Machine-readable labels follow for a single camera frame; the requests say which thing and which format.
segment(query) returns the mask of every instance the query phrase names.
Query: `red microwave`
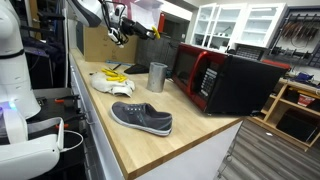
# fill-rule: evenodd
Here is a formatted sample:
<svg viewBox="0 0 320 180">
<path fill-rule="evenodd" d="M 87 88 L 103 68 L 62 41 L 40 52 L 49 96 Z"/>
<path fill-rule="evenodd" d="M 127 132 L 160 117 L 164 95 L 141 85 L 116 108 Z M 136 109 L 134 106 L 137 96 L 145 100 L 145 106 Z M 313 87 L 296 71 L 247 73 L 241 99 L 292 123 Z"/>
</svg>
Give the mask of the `red microwave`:
<svg viewBox="0 0 320 180">
<path fill-rule="evenodd" d="M 259 113 L 286 69 L 180 44 L 172 79 L 207 114 Z"/>
</svg>

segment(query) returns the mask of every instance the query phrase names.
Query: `white robot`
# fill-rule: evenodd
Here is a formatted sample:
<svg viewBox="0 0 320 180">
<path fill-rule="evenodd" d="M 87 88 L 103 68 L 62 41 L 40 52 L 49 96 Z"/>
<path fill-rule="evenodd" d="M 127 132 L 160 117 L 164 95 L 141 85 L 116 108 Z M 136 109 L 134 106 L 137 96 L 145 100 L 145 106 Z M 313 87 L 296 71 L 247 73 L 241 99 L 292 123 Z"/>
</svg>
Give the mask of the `white robot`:
<svg viewBox="0 0 320 180">
<path fill-rule="evenodd" d="M 127 36 L 155 39 L 157 35 L 154 29 L 148 30 L 126 18 L 126 6 L 121 3 L 115 3 L 115 9 L 114 3 L 105 0 L 68 0 L 68 3 L 85 26 L 104 24 L 109 30 L 109 37 L 119 47 L 128 42 Z M 39 176 L 52 169 L 60 153 L 68 150 L 63 144 L 61 118 L 26 123 L 26 119 L 40 111 L 40 106 L 30 85 L 19 27 L 19 17 L 10 0 L 0 0 L 0 138 L 9 140 L 9 144 L 0 144 L 1 179 L 30 179 Z M 58 134 L 28 140 L 28 133 L 55 124 L 59 124 Z"/>
</svg>

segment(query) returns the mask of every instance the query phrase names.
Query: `shoe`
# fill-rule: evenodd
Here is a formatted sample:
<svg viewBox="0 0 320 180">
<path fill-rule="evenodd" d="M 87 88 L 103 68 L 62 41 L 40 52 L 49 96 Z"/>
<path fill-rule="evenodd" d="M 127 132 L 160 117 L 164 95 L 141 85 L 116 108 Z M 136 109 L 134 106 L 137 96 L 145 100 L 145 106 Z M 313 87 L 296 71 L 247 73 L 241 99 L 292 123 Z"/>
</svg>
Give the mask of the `shoe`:
<svg viewBox="0 0 320 180">
<path fill-rule="evenodd" d="M 116 102 L 111 107 L 111 115 L 121 125 L 147 131 L 159 136 L 171 132 L 172 116 L 167 112 L 158 112 L 150 104 L 125 104 Z"/>
</svg>

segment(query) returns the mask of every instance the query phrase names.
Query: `wooden countertop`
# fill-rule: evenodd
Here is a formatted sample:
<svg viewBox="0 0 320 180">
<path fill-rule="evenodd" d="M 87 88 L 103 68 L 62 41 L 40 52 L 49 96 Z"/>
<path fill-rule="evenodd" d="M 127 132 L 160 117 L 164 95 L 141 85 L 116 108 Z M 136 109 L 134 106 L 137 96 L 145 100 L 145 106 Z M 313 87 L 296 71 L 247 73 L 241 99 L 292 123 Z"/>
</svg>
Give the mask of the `wooden countertop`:
<svg viewBox="0 0 320 180">
<path fill-rule="evenodd" d="M 146 89 L 148 74 L 127 75 L 135 83 L 132 97 L 102 93 L 90 85 L 89 73 L 108 67 L 103 62 L 86 62 L 78 49 L 70 51 L 85 82 L 92 103 L 111 143 L 122 173 L 126 179 L 134 179 L 158 165 L 240 122 L 239 117 L 207 116 L 203 114 L 171 81 L 166 80 L 164 90 L 154 93 Z M 118 72 L 127 67 L 120 66 Z M 158 111 L 172 114 L 172 132 L 167 137 L 124 127 L 110 115 L 114 102 L 150 103 Z"/>
</svg>

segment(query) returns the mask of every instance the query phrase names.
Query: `floor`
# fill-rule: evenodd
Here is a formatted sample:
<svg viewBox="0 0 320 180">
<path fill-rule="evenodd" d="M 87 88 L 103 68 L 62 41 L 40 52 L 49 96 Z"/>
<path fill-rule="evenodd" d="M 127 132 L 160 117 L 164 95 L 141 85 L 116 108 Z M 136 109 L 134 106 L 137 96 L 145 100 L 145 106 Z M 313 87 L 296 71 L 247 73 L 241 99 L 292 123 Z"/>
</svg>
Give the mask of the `floor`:
<svg viewBox="0 0 320 180">
<path fill-rule="evenodd" d="M 320 141 L 307 152 L 245 120 L 215 180 L 318 180 Z"/>
</svg>

